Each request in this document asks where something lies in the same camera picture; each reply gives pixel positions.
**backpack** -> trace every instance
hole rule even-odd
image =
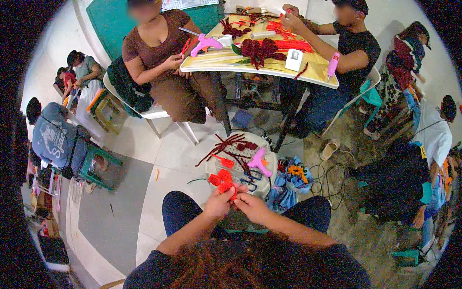
[[[107,69],[107,74],[111,84],[114,86],[120,97],[138,112],[148,111],[154,100],[149,95],[151,84],[137,84],[128,72],[122,56],[114,60]],[[133,111],[124,104],[127,113],[133,117],[142,118],[138,113]]]

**tape roll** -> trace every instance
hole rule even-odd
[[[223,44],[223,46],[225,46],[225,47],[231,46],[231,44],[232,44],[232,35],[226,34],[226,35],[220,36],[217,40],[218,40],[218,42]]]
[[[252,32],[250,34],[250,38],[252,40],[257,40],[257,39],[265,39],[267,37],[273,37],[274,35],[276,35],[275,31]]]

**brown pants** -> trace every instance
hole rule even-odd
[[[165,73],[152,81],[149,94],[174,122],[205,123],[205,106],[218,121],[225,117],[226,88],[210,72],[193,72],[189,79]]]

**black t-shirt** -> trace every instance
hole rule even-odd
[[[340,34],[337,49],[343,55],[347,55],[357,50],[364,51],[369,57],[369,64],[365,68],[349,71],[344,74],[337,74],[340,89],[349,90],[351,97],[359,94],[359,88],[364,83],[372,67],[377,62],[380,55],[380,46],[377,40],[369,31],[353,33],[337,21],[333,23],[334,29]]]
[[[216,260],[229,261],[244,254],[245,244],[233,241],[214,242],[211,254]],[[291,273],[294,268],[290,259],[297,252],[303,252],[301,245],[287,242],[281,247],[280,258],[263,261],[264,269],[257,275],[266,288],[370,288],[371,280],[366,270],[350,255],[342,244],[333,245],[316,253],[303,255],[310,265],[303,266],[305,274]],[[159,251],[152,251],[147,260],[133,270],[125,280],[124,289],[169,288],[179,277],[172,257]]]

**calendar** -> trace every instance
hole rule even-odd
[[[197,6],[218,4],[218,0],[165,0],[163,9],[188,9]]]

